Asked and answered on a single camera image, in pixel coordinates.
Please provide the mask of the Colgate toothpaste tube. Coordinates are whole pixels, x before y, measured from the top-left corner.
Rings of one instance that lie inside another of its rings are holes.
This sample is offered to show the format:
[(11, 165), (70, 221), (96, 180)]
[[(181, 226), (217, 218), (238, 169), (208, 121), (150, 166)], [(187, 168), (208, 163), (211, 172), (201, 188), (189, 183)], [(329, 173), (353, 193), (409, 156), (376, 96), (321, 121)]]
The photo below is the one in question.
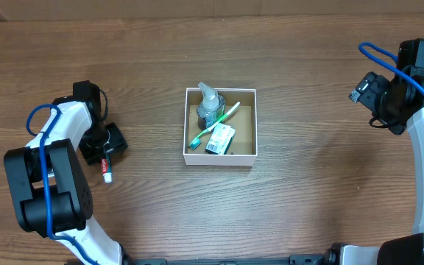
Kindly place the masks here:
[(106, 158), (101, 159), (101, 167), (102, 167), (102, 176), (106, 183), (112, 183), (113, 174), (110, 158), (107, 156)]

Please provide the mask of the green toothbrush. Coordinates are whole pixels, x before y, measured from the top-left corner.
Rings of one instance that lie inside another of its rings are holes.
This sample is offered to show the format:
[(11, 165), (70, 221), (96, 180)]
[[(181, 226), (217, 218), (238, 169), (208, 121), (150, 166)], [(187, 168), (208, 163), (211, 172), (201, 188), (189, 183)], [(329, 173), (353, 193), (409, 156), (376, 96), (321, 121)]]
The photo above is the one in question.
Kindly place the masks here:
[(211, 126), (207, 127), (206, 129), (204, 129), (202, 132), (200, 132), (198, 135), (196, 135), (188, 144), (188, 147), (191, 148), (192, 150), (195, 150), (200, 144), (201, 144), (201, 137), (205, 134), (208, 134), (210, 132), (212, 132), (215, 127), (221, 123), (222, 121), (224, 121), (225, 119), (227, 119), (229, 116), (231, 116), (235, 110), (241, 105), (240, 102), (237, 102), (234, 104), (234, 106), (231, 107), (231, 109), (229, 109), (229, 111), (227, 111), (225, 114), (223, 114), (222, 116), (220, 116), (215, 123), (213, 123)]

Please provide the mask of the clear soap pump bottle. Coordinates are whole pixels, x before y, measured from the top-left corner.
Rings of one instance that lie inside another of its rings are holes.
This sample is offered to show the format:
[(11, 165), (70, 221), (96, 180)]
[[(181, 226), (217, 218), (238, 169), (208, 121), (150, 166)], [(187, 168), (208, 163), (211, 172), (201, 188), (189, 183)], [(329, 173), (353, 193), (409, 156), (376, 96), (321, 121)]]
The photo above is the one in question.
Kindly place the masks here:
[(225, 99), (215, 88), (204, 82), (198, 84), (202, 92), (202, 101), (197, 107), (198, 126), (205, 130), (213, 125), (224, 113)]

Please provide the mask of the green white soap package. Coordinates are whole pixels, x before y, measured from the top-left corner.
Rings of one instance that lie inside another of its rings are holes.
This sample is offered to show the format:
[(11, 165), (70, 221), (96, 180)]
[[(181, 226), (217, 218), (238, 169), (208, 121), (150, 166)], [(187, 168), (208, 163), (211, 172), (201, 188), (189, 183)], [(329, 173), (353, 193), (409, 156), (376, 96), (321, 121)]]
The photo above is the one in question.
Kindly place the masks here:
[(205, 146), (205, 151), (212, 155), (225, 155), (236, 134), (236, 130), (230, 125), (218, 124)]

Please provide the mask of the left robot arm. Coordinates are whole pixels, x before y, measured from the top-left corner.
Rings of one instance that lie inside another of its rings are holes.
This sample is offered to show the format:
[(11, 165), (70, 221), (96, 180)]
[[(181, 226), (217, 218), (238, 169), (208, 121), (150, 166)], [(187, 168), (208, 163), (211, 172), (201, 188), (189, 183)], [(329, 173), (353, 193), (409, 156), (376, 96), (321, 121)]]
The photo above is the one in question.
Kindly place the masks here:
[(100, 164), (112, 180), (112, 155), (128, 145), (114, 123), (106, 124), (107, 96), (89, 80), (75, 82), (70, 96), (44, 106), (50, 117), (24, 147), (4, 156), (16, 219), (67, 247), (83, 264), (131, 264), (93, 216), (93, 196), (77, 153), (89, 165)]

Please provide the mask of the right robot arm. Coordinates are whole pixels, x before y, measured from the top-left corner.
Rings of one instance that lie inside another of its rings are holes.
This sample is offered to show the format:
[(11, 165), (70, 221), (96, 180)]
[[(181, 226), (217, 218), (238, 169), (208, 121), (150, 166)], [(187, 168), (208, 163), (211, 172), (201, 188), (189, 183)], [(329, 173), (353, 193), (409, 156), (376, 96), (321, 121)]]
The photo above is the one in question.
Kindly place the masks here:
[(424, 264), (424, 39), (400, 43), (392, 54), (373, 43), (362, 42), (359, 51), (393, 72), (388, 80), (369, 72), (349, 98), (370, 110), (371, 127), (395, 135), (408, 133), (414, 153), (416, 207), (412, 234), (379, 247), (335, 243), (320, 264)]

